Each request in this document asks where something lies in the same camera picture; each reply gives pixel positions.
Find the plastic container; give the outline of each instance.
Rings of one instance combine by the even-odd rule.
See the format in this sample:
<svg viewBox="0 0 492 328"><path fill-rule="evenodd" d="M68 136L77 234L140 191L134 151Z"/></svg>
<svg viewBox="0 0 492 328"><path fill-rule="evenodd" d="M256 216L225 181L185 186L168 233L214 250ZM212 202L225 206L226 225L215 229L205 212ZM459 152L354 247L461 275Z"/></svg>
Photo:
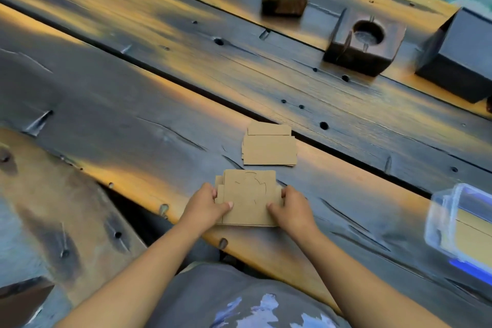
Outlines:
<svg viewBox="0 0 492 328"><path fill-rule="evenodd" d="M455 242L459 209L492 224L492 194L459 183L433 194L432 201L426 221L426 243L447 255L453 266L492 285L492 268L458 249Z"/></svg>

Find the person's left arm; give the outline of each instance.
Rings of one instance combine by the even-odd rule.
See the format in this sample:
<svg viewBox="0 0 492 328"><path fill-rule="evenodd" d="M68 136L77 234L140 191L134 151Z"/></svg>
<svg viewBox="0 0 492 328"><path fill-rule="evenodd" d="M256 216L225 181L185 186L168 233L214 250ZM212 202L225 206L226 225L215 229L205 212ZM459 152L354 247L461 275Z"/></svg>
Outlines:
<svg viewBox="0 0 492 328"><path fill-rule="evenodd" d="M230 202L216 204L215 197L215 188L205 183L191 197L175 226L56 328L144 326L193 244L232 208Z"/></svg>

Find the person's right thumb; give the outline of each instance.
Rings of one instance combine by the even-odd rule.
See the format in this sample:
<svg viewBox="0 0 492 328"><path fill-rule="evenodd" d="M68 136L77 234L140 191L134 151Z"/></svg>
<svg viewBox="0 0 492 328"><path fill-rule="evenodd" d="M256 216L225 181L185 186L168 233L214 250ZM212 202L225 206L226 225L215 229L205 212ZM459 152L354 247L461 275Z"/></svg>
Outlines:
<svg viewBox="0 0 492 328"><path fill-rule="evenodd" d="M267 210L268 210L268 213L270 213L270 215L272 217L274 217L274 219L278 222L279 217L281 215L282 208L274 202L269 202L267 204Z"/></svg>

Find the person's right arm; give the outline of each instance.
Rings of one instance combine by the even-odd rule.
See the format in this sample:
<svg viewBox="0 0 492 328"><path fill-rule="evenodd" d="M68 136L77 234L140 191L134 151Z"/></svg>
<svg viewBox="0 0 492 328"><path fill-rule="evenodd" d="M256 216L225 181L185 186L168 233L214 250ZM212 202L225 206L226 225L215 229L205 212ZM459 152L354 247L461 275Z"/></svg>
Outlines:
<svg viewBox="0 0 492 328"><path fill-rule="evenodd" d="M353 328L449 328L338 248L319 231L307 199L292 186L270 214L311 261Z"/></svg>

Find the gray shirt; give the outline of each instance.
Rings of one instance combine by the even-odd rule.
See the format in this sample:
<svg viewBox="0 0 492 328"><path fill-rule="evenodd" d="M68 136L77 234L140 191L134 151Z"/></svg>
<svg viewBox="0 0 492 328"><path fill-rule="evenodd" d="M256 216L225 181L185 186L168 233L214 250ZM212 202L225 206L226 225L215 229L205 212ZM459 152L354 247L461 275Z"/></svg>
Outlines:
<svg viewBox="0 0 492 328"><path fill-rule="evenodd" d="M176 275L147 328L348 328L333 310L274 280L257 279L218 263Z"/></svg>

